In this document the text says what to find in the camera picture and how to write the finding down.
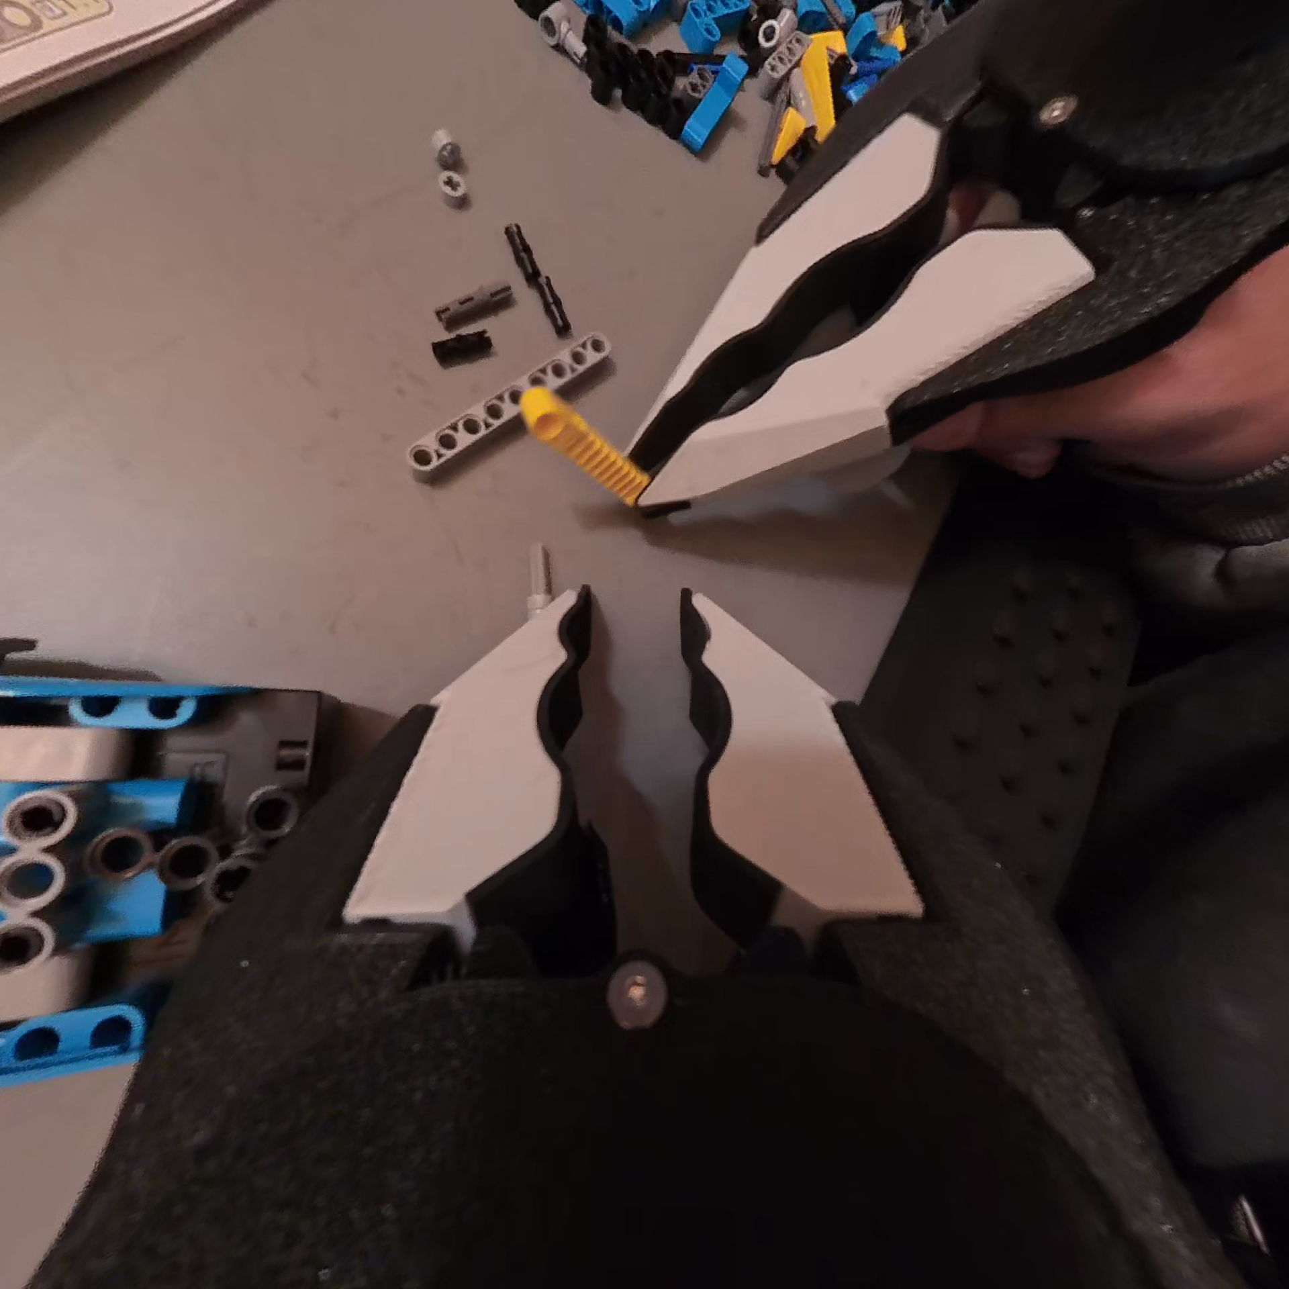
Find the grey desk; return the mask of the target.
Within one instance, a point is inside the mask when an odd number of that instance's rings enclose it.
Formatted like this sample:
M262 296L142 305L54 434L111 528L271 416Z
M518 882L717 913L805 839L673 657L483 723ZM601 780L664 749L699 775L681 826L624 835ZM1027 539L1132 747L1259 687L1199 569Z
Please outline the grey desk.
M578 333L582 416L627 442L780 192L765 106L691 157L592 104L513 3L268 3L2 126L2 635L18 668L323 691L341 775L523 620L526 557L595 598L575 795L619 941L730 945L688 893L682 588L859 698L952 479L796 480L621 517L521 430L435 486L406 450L558 348L518 223ZM430 134L461 147L447 207ZM509 308L435 307L504 281ZM429 344L484 328L441 368Z

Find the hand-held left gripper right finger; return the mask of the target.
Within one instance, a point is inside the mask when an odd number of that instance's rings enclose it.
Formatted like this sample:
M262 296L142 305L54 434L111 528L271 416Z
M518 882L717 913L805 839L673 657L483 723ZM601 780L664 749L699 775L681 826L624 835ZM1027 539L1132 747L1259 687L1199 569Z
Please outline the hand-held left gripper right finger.
M832 924L921 919L836 698L688 589L681 657L704 749L688 858L704 915L742 948L768 930L813 948Z

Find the dark grey connector pin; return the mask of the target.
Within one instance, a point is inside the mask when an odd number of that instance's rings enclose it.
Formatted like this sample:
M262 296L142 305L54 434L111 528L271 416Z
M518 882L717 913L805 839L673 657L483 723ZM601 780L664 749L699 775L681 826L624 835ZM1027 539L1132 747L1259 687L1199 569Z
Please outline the dark grey connector pin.
M492 315L509 308L512 304L512 289L504 281L483 284L473 290L460 295L434 310L434 316L443 330L460 330L475 319L490 318Z

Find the blue brick toy car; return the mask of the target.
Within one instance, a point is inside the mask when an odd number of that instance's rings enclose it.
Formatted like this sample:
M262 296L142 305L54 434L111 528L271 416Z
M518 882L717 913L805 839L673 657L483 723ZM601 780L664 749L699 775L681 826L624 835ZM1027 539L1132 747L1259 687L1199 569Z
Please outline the blue brick toy car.
M214 919L303 823L329 697L19 674L2 640L1 1085L130 1068Z

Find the open instruction booklet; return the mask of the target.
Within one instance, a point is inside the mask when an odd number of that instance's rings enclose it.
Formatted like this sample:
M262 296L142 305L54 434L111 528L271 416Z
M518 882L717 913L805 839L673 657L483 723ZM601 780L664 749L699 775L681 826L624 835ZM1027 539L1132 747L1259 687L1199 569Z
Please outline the open instruction booklet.
M237 20L256 2L2 2L1 121Z

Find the yellow toothed rack piece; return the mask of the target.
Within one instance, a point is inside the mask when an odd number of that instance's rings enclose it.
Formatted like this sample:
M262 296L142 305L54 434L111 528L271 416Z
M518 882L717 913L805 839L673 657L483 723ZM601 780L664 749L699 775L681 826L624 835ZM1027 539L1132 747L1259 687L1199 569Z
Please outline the yellow toothed rack piece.
M570 462L579 473L628 508L650 483L650 476L612 447L585 419L550 390L529 388L519 397L527 434Z

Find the long grey perforated beam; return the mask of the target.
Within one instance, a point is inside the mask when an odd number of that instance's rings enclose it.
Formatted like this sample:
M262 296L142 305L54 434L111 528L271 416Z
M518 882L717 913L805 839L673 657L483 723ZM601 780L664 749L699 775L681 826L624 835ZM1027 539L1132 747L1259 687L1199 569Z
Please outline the long grey perforated beam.
M601 376L612 358L613 345L604 333L578 338L412 442L406 451L409 477L418 485L437 482L476 448L519 425L526 393L569 397Z

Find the person's dark grey clothing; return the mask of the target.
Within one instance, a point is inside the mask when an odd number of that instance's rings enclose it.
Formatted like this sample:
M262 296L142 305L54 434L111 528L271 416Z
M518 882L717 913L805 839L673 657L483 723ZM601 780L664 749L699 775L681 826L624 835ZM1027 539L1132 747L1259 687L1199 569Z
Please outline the person's dark grey clothing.
M1172 1168L1285 1286L1285 542L1159 572L1057 921Z

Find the pile of loose bricks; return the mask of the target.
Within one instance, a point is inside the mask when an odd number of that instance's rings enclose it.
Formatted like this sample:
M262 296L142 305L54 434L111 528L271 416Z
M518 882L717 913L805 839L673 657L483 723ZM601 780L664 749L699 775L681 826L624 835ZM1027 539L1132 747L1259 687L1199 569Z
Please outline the pile of loose bricks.
M843 114L972 2L516 2L590 98L705 152L740 92L766 103L756 160L782 181Z

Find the person's right hand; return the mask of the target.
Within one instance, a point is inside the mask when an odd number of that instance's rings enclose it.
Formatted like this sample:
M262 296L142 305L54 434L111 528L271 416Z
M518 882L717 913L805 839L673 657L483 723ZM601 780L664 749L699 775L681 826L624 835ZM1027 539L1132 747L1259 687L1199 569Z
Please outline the person's right hand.
M912 439L1038 479L1066 447L1172 480L1241 477L1287 451L1287 250L1247 270L1175 344L1063 391L978 402Z

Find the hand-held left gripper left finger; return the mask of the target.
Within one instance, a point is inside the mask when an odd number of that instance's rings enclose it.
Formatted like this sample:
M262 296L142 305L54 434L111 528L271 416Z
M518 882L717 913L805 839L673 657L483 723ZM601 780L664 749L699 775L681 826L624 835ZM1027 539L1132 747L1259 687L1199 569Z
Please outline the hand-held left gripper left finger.
M503 928L539 973L593 973L612 958L607 858L581 824L565 757L590 620L590 589L562 591L429 701L343 904L346 928L443 931L458 958Z

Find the person's right forearm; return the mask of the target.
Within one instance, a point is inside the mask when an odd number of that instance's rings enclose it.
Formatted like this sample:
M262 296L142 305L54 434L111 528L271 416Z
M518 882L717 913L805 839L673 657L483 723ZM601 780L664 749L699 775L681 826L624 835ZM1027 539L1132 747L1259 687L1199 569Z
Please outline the person's right forearm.
M1212 632L1287 618L1287 454L1215 480L1090 465L1118 503L1138 586Z

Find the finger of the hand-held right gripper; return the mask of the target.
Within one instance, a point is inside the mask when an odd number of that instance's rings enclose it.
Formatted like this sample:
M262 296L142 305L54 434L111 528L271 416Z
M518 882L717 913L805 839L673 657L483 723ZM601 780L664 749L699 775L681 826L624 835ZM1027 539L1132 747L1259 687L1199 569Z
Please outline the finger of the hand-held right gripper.
M900 396L1092 279L1092 262L1061 230L964 233L856 336L790 364L747 408L694 430L636 506L693 505L880 460L894 448L889 411Z
M943 152L941 126L902 114L747 252L636 430L638 468L662 468L829 315L892 295L940 233Z

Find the black perforated chair seat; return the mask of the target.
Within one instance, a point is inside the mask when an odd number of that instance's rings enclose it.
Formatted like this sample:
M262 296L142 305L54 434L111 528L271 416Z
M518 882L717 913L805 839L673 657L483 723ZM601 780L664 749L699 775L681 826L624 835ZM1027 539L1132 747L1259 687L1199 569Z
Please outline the black perforated chair seat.
M963 474L859 701L860 729L1055 908L1133 668L1138 612L1092 493Z

